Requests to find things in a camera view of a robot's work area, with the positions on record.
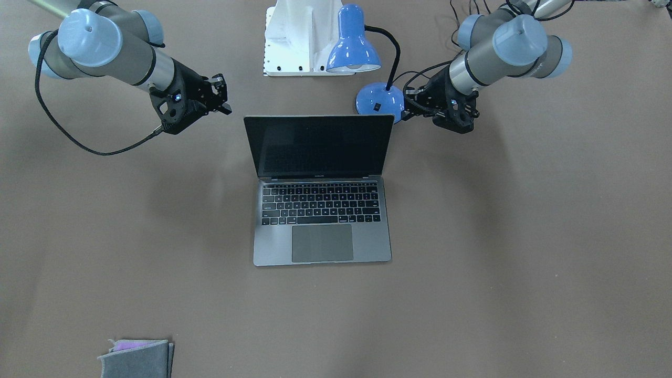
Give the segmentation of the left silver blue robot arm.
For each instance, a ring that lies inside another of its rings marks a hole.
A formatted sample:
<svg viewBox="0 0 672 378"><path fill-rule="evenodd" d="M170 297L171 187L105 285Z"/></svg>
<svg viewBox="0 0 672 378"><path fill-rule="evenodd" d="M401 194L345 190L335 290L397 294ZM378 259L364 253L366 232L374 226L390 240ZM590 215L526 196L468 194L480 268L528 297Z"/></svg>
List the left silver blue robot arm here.
<svg viewBox="0 0 672 378"><path fill-rule="evenodd" d="M402 119L431 118L449 131L472 132L479 91L505 77L549 79L573 60L569 41L542 22L565 14L572 1L506 1L489 15L469 15L457 31L459 53L417 89L403 88Z"/></svg>

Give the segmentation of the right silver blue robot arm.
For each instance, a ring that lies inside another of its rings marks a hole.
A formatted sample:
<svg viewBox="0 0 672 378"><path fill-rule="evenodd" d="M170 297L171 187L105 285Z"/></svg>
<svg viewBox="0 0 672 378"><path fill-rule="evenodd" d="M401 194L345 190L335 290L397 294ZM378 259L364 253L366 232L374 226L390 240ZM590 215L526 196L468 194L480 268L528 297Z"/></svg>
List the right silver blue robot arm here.
<svg viewBox="0 0 672 378"><path fill-rule="evenodd" d="M36 1L62 19L29 43L39 74L55 79L112 77L149 94L161 129L176 135L210 112L230 114L223 75L209 78L166 55L160 21L111 1Z"/></svg>

